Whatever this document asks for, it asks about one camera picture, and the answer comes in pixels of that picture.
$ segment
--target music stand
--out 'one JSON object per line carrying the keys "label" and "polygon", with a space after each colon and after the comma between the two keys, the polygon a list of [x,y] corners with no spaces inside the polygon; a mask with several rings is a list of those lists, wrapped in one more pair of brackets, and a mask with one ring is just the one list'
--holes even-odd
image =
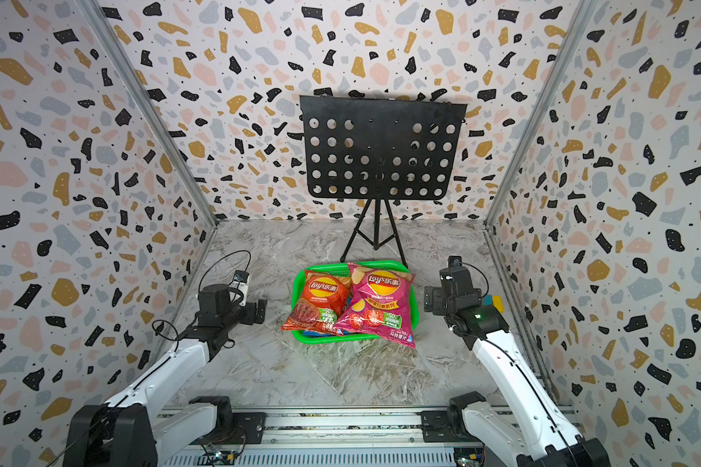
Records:
{"label": "music stand", "polygon": [[[315,198],[366,200],[340,262],[356,234],[374,250],[393,238],[407,266],[389,200],[440,200],[446,195],[464,104],[396,99],[300,97],[306,184]],[[374,200],[374,240],[361,232]],[[379,241],[380,202],[393,234]]]}

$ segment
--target red chip bag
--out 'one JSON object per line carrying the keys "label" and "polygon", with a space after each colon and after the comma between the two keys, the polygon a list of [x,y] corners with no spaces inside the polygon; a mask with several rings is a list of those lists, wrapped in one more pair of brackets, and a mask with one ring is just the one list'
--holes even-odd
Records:
{"label": "red chip bag", "polygon": [[354,263],[348,263],[348,268],[351,270],[353,298],[335,328],[375,334],[416,348],[410,322],[410,285],[416,276]]}
{"label": "red chip bag", "polygon": [[342,335],[342,331],[335,328],[335,322],[345,308],[351,278],[331,276],[313,270],[305,271],[304,274],[306,284],[301,296],[281,329]]}

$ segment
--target tripod leg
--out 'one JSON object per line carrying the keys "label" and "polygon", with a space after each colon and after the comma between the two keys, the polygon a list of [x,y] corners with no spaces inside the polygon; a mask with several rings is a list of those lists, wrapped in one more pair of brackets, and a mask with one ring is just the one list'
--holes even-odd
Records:
{"label": "tripod leg", "polygon": [[358,222],[356,223],[356,228],[353,229],[353,233],[350,234],[350,240],[348,240],[348,245],[345,246],[345,251],[343,252],[343,256],[340,257],[340,262],[344,263],[345,262],[345,256],[348,254],[348,250],[351,249],[351,244],[353,244],[353,240],[356,237],[356,233],[358,233],[358,229],[361,228],[361,222],[363,222],[363,218],[366,215],[366,211],[368,211],[368,205],[371,204],[371,200],[366,200],[366,205],[363,207],[363,211],[361,211],[361,217],[358,218]]}
{"label": "tripod leg", "polygon": [[400,235],[397,233],[397,226],[395,226],[395,218],[393,218],[392,208],[389,207],[389,200],[384,200],[387,206],[387,214],[389,215],[389,221],[393,225],[393,234],[395,235],[395,240],[398,242],[398,251],[400,252],[400,259],[402,264],[407,267],[407,262],[405,261],[405,253],[402,252],[402,244],[400,243]]}
{"label": "tripod leg", "polygon": [[379,249],[379,200],[374,200],[374,251]]}

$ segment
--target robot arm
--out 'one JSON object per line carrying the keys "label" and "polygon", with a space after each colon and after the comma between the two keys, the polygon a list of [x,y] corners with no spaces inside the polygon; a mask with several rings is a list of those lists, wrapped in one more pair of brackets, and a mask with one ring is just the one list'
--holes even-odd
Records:
{"label": "robot arm", "polygon": [[233,342],[229,332],[237,324],[264,322],[267,301],[247,303],[248,281],[248,273],[238,270],[230,285],[206,286],[198,294],[197,323],[178,335],[148,371],[103,405],[75,413],[63,452],[65,467],[163,465],[201,436],[228,429],[230,404],[218,397],[200,397],[175,416],[153,423],[177,390]]}
{"label": "robot arm", "polygon": [[439,271],[442,287],[426,287],[424,310],[444,316],[495,379],[522,431],[476,392],[454,397],[448,409],[453,433],[467,432],[510,467],[609,466],[597,439],[584,440],[535,378],[509,326],[493,305],[482,305],[461,257]]}

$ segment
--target patterned wall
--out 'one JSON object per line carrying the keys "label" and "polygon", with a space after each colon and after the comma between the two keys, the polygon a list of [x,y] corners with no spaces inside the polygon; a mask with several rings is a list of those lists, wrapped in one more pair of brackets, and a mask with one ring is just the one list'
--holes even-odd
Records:
{"label": "patterned wall", "polygon": [[74,3],[0,2],[0,465],[141,373],[207,226]]}
{"label": "patterned wall", "polygon": [[396,213],[477,219],[576,0],[102,4],[217,217],[360,212],[362,201],[313,200],[306,188],[298,97],[332,94],[467,104],[448,196]]}
{"label": "patterned wall", "polygon": [[614,465],[701,467],[701,2],[600,2],[495,224]]}

